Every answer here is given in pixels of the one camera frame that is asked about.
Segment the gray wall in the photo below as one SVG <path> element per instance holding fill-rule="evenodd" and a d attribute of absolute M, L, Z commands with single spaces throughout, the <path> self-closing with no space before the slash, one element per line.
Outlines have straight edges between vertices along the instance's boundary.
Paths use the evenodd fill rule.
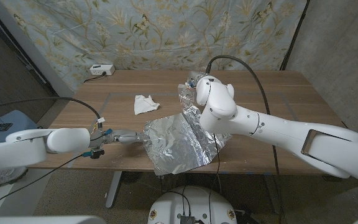
<path fill-rule="evenodd" d="M 286 70 L 300 71 L 358 132 L 358 1 L 311 0 Z"/>

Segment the wall outlet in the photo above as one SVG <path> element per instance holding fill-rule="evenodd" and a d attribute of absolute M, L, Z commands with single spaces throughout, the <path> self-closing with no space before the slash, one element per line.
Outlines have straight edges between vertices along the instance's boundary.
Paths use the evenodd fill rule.
<path fill-rule="evenodd" d="M 106 75 L 112 75 L 116 70 L 114 65 L 92 65 L 89 69 L 92 75 L 102 75 L 103 72 L 106 72 Z"/>

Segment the power strip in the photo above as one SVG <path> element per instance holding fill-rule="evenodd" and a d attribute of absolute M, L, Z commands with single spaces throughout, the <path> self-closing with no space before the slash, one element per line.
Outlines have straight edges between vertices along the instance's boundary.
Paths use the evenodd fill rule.
<path fill-rule="evenodd" d="M 106 72 L 106 75 L 112 75 L 116 70 L 114 65 L 92 65 L 89 69 L 92 75 L 102 75 L 103 72 Z"/>

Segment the crumpled aluminum foil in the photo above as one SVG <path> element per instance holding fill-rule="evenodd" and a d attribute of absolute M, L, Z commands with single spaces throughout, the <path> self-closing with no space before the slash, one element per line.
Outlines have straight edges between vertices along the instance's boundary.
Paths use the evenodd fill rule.
<path fill-rule="evenodd" d="M 200 126 L 200 110 L 191 106 L 183 113 L 146 123 L 144 133 L 150 137 L 144 147 L 153 161 L 155 175 L 179 174 L 206 164 L 216 156 L 213 134 Z M 215 134 L 218 149 L 231 138 Z"/>

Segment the table top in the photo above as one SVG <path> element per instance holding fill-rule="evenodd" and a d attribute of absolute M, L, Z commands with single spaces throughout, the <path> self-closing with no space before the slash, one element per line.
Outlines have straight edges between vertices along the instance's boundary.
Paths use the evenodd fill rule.
<path fill-rule="evenodd" d="M 141 132 L 147 121 L 181 113 L 178 84 L 185 83 L 189 71 L 118 70 L 112 76 L 85 83 L 74 98 L 90 104 L 106 119 L 104 129 L 132 129 Z M 262 95 L 249 72 L 212 71 L 223 83 L 235 89 L 234 100 L 239 106 L 265 113 Z M 343 127 L 341 120 L 300 72 L 256 72 L 267 95 L 271 114 L 295 121 L 332 124 Z M 135 115 L 135 95 L 152 95 L 160 107 Z M 50 128 L 88 128 L 95 115 L 75 102 L 69 102 Z M 154 165 L 141 143 L 122 146 L 104 145 L 105 155 L 99 159 L 81 157 L 63 168 L 153 171 Z M 275 173 L 272 146 L 247 136 L 235 135 L 221 150 L 220 173 Z M 322 174 L 289 152 L 277 148 L 281 174 Z M 76 154 L 49 154 L 48 159 L 31 167 L 51 169 L 72 159 Z M 218 158 L 189 172 L 216 172 Z"/>

